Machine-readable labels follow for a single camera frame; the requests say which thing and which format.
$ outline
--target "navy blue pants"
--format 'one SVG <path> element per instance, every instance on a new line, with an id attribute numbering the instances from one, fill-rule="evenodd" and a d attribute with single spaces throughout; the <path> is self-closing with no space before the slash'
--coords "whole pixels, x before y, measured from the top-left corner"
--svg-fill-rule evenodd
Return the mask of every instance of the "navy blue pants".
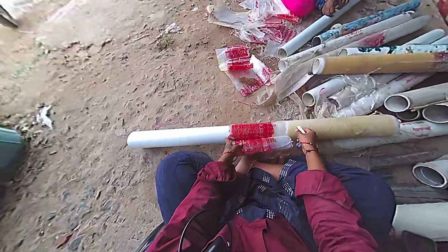
<path id="1" fill-rule="evenodd" d="M 295 177 L 306 170 L 306 161 L 303 156 L 293 159 L 296 164 L 290 167 L 288 174 Z M 212 161 L 204 153 L 189 151 L 173 153 L 161 161 L 155 174 L 155 186 L 165 223 L 191 190 L 198 172 Z M 382 237 L 388 235 L 395 215 L 395 196 L 391 188 L 380 177 L 361 168 L 331 163 L 326 163 L 326 168 L 341 180 L 353 198 L 363 218 L 363 227 L 381 242 Z"/>

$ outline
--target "red jacket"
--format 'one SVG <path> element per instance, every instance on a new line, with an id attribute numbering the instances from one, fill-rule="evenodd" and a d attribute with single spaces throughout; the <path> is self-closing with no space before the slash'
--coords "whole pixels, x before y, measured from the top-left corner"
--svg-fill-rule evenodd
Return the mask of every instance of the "red jacket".
<path id="1" fill-rule="evenodd" d="M 282 216 L 249 223 L 237 215 L 229 225 L 218 230 L 219 212 L 225 208 L 225 202 L 233 193 L 232 182 L 236 176 L 243 175 L 223 162 L 207 164 L 199 172 L 190 193 L 147 251 L 177 251 L 188 220 L 202 209 L 216 209 L 218 213 L 206 219 L 199 216 L 197 221 L 195 219 L 191 229 L 194 231 L 187 232 L 182 250 L 189 248 L 201 251 L 210 240 L 221 236 L 230 244 L 232 252 L 309 252 L 300 235 Z M 378 245 L 373 237 L 359 227 L 361 216 L 338 178 L 321 170 L 312 170 L 297 175 L 296 184 L 295 195 L 302 197 L 305 202 L 306 214 L 319 251 L 377 250 Z"/>

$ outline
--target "tan cardboard tube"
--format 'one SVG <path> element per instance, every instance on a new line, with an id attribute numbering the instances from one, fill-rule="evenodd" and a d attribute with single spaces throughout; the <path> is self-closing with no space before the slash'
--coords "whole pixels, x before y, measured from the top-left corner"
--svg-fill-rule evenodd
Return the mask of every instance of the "tan cardboard tube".
<path id="1" fill-rule="evenodd" d="M 297 126 L 312 129 L 316 132 L 318 140 L 392 136 L 400 128 L 398 120 L 389 115 L 308 119 L 285 122 L 287 123 L 288 136 L 293 140 L 297 139 Z"/>
<path id="2" fill-rule="evenodd" d="M 392 74 L 448 71 L 448 53 L 353 55 L 317 58 L 313 74 Z"/>

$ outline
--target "dirt ground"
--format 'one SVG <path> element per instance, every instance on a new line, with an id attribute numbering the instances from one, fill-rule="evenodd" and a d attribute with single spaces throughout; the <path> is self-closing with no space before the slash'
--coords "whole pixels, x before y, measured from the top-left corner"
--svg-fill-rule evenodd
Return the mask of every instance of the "dirt ground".
<path id="1" fill-rule="evenodd" d="M 278 105 L 235 102 L 245 99 L 214 49 L 242 42 L 207 23 L 208 4 L 41 0 L 19 31 L 0 28 L 0 115 L 45 103 L 54 121 L 32 128 L 26 164 L 5 184 L 1 251 L 132 251 L 161 222 L 158 163 L 180 149 L 216 159 L 223 147 L 130 149 L 134 130 L 294 119 Z M 155 49 L 172 22 L 182 33 Z"/>

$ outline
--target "blue patterned wrapping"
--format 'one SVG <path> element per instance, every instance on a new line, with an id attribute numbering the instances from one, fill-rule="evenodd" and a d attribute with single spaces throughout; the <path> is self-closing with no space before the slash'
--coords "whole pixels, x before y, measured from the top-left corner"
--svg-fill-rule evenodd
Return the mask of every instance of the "blue patterned wrapping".
<path id="1" fill-rule="evenodd" d="M 325 0 L 318 0 L 317 5 L 325 3 Z M 320 37 L 321 43 L 324 43 L 330 39 L 338 38 L 344 34 L 354 32 L 356 30 L 362 29 L 364 27 L 376 24 L 378 22 L 384 21 L 388 18 L 397 16 L 399 14 L 408 12 L 408 11 L 414 11 L 417 9 L 421 4 L 420 0 L 414 0 L 412 2 L 404 3 L 399 6 L 384 10 L 382 12 L 378 12 L 374 15 L 368 16 L 368 17 L 362 17 L 358 20 L 355 20 L 353 22 L 343 24 L 339 27 L 331 28 L 330 30 L 322 33 L 321 35 L 318 35 Z"/>

